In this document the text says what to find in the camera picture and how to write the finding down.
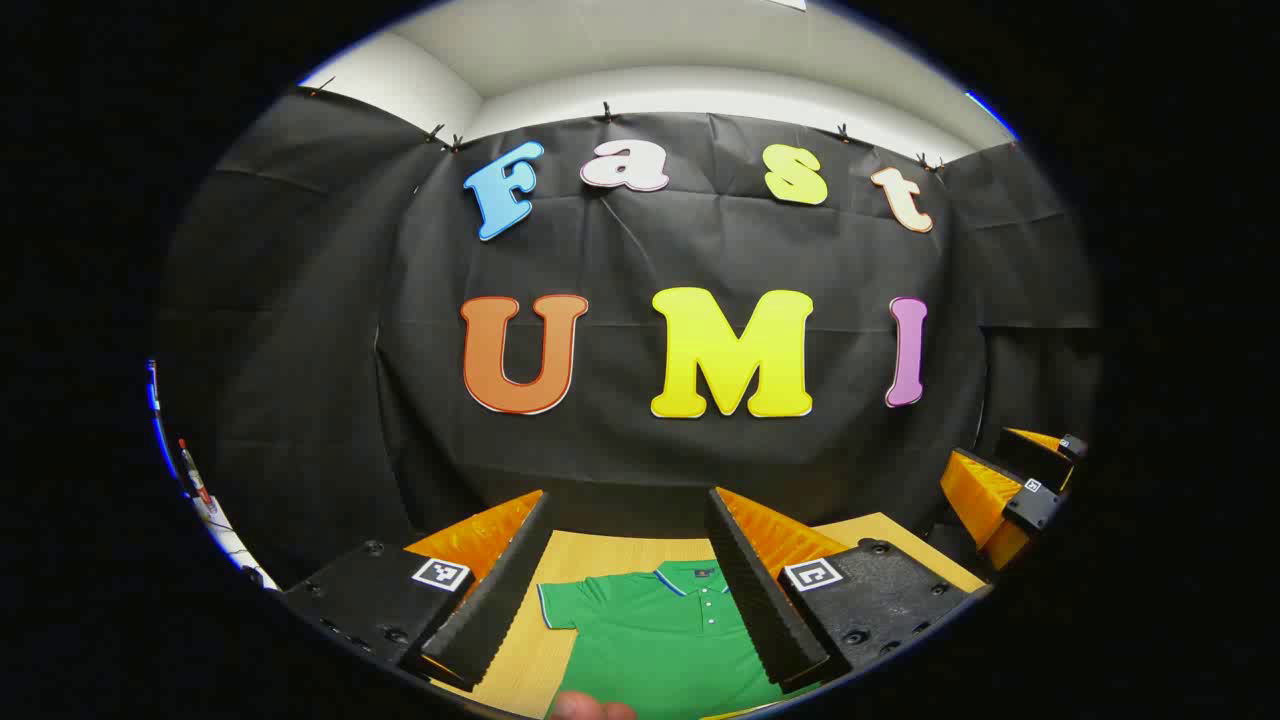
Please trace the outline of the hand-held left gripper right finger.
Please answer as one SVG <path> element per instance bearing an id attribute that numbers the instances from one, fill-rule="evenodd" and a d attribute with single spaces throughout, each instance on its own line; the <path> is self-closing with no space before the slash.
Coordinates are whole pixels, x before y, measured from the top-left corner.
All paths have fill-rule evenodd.
<path id="1" fill-rule="evenodd" d="M 716 487 L 707 534 L 771 682 L 856 678 L 960 618 L 973 593 L 888 539 L 842 544 Z"/>

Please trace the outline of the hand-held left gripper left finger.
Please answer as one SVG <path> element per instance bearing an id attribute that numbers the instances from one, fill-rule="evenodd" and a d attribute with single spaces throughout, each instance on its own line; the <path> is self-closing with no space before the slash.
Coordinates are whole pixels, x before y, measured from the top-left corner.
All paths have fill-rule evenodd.
<path id="1" fill-rule="evenodd" d="M 384 667 L 472 691 L 552 533 L 540 489 L 407 547 L 366 539 L 283 594 L 294 614 Z"/>

